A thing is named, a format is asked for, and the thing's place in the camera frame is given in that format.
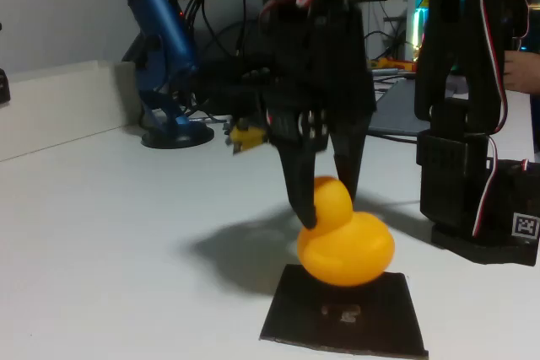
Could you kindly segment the person's left hand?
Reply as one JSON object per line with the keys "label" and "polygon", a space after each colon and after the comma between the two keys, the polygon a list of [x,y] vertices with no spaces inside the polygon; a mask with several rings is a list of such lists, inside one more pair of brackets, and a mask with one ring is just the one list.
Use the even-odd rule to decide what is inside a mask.
{"label": "person's left hand", "polygon": [[539,95],[540,56],[522,51],[505,52],[504,85],[506,90]]}

